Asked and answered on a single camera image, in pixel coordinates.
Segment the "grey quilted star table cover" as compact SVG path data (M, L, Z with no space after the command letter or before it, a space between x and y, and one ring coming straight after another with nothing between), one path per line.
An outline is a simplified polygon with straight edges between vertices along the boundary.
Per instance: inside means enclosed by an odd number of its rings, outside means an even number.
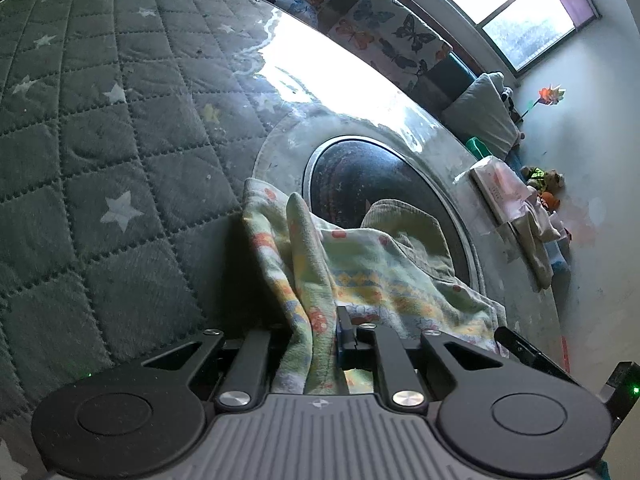
M473 157L355 55L264 0L1 3L1 474L58 387L204 328L282 322L241 221L256 177L302 192L339 136L398 153L443 200L460 274L562 356L558 310L495 225Z

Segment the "round black table stove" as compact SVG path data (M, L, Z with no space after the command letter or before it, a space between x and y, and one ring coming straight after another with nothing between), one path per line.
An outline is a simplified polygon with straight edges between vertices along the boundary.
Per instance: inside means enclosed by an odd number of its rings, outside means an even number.
M438 220L458 278L484 289L475 247L454 205L436 184L405 157L380 141L339 136L310 155L303 198L323 220L343 228L360 226L378 200L402 200Z

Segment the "stuffed toy with green vest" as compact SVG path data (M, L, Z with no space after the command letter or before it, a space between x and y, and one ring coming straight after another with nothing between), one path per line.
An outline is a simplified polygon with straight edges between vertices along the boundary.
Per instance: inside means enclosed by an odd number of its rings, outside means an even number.
M520 170L525 184L534 188L536 192L543 196L544 193L555 194L565 186L564 176L556 170L543 170L534 166L523 166Z

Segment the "colourful pinwheel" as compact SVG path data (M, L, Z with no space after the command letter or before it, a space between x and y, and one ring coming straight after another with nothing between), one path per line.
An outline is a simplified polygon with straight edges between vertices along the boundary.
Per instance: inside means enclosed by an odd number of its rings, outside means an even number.
M521 114L521 118L525 118L537 105L555 106L560 104L565 98L565 93L566 90L560 86L541 88L538 91L538 98L527 104L526 110Z

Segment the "right butterfly cushion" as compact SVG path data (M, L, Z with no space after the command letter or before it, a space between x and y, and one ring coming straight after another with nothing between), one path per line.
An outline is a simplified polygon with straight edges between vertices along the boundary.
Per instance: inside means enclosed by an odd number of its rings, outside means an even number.
M358 0L329 37L405 92L451 52L445 39L397 0Z

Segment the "cream crumpled cloth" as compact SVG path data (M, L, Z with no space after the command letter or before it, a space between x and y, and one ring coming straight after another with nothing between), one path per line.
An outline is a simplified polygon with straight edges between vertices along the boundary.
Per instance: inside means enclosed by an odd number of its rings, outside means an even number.
M549 288L553 271L546 245L557 242L566 234L562 221L555 212L548 214L539 196L533 193L522 201L510 223L536 276L538 286L541 289Z

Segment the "blue sofa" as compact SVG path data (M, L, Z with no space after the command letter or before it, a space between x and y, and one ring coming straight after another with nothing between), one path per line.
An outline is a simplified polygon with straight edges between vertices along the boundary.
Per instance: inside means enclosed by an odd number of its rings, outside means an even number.
M340 18L348 13L357 1L358 0L330 0L320 12L318 27L315 29L329 37L330 29ZM403 1L397 1L410 9L414 14L416 14L416 16L440 35L434 21L429 18L425 12L415 11L413 8L410 8L410 6L406 6ZM457 56L457 53L454 52L454 47L451 46L451 52L447 57L429 70L426 75L420 77L412 90L405 92L404 90L401 90L401 88L398 88L396 84L395 86L416 102L416 104L419 104L420 107L427 110L442 122L442 112L446 110L446 108L459 96L461 96L462 93L465 92L465 90L469 88L469 86L479 76L480 75L474 73L472 68L467 66L465 62ZM511 90L509 87L506 87L506 90L503 91L501 99L511 116L513 102L511 100ZM514 145L512 150L503 160L508 159L514 148L517 146L518 144Z

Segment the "clear plastic storage box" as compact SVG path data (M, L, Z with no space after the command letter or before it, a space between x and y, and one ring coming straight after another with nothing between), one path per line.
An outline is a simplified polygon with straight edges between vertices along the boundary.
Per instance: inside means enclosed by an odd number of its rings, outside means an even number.
M570 273L570 236L564 234L558 240L545 242L544 249L547 252L551 270L554 275Z

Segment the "pink tissue pack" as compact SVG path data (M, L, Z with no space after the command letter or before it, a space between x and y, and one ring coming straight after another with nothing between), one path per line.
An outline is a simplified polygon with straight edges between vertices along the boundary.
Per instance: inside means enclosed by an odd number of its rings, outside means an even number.
M500 223L511 222L536 203L535 192L500 158L487 156L470 168L470 175Z

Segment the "colourful patterned children's garment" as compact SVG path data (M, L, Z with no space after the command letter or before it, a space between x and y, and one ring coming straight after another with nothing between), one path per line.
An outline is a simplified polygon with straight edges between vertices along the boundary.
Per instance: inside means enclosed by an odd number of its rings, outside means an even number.
M297 193L244 183L242 219L262 276L292 336L273 379L276 393L343 394L372 389L368 372L337 364L336 310L413 339L442 330L498 356L506 309L464 284L439 222L401 200L379 200L360 226L315 216Z

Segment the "green plastic bowl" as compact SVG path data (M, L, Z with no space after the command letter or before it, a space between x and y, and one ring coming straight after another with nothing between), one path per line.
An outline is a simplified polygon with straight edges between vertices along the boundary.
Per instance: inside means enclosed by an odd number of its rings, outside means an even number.
M467 140L465 142L465 147L477 160L482 160L483 158L492 155L487 145L477 136L472 136L471 139Z

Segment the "grey pillow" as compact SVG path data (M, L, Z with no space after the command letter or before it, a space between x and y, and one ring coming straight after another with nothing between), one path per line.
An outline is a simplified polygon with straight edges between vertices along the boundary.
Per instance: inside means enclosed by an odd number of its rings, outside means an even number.
M463 143L480 139L494 156L505 159L521 141L501 96L503 73L484 73L442 112L442 123Z

